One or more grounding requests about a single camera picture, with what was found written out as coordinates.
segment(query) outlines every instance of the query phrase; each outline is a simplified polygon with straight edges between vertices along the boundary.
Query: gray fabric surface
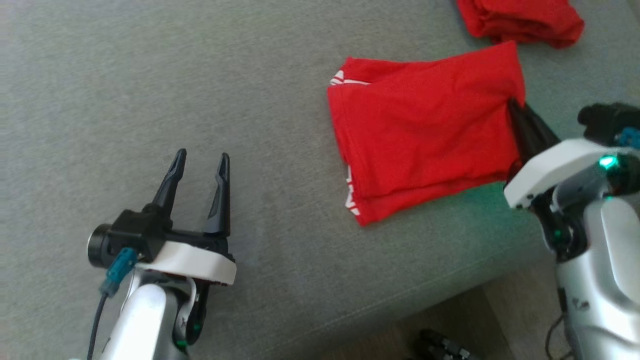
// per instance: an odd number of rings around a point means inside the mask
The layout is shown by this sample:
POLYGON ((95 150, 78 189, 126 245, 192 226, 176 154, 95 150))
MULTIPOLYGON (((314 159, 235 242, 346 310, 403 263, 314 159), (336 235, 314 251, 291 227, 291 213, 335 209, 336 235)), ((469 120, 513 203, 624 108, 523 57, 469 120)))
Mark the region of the gray fabric surface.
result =
MULTIPOLYGON (((573 2, 580 42, 520 46, 527 99, 559 136, 596 101, 640 102, 624 1, 573 2)), ((361 229, 344 207, 325 88, 347 56, 435 60, 487 46, 451 1, 36 0, 6 12, 3 349, 86 354, 104 271, 86 239, 139 210, 189 152, 173 219, 199 229, 231 156, 236 284, 216 289, 195 359, 308 359, 544 253, 501 184, 361 229)), ((101 348, 120 297, 107 303, 101 348)))

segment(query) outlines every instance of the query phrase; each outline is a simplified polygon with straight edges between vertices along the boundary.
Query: folded red shirt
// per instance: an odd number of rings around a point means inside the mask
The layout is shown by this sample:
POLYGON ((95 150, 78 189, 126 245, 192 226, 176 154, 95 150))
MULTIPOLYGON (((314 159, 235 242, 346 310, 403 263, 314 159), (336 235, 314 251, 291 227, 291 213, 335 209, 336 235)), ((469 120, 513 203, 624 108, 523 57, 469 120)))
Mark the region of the folded red shirt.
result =
POLYGON ((458 8, 471 35, 494 43, 544 41, 560 49, 584 29, 568 0, 458 0, 458 8))
POLYGON ((348 58, 329 105, 360 225, 506 179, 518 159, 507 101, 524 104, 516 45, 431 61, 348 58))

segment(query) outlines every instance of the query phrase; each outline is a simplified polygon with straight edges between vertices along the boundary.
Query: crumpled red cloth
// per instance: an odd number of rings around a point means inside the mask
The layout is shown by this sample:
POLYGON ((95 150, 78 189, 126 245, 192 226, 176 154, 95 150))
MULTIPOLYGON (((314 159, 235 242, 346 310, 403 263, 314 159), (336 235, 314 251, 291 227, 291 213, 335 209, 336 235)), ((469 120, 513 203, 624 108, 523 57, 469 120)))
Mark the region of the crumpled red cloth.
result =
POLYGON ((514 42, 429 62, 348 58, 330 84, 346 207, 362 226, 504 181, 519 158, 507 108, 525 100, 514 42))
POLYGON ((584 29, 568 0, 458 0, 458 8, 471 35, 494 43, 544 41, 561 49, 584 29))

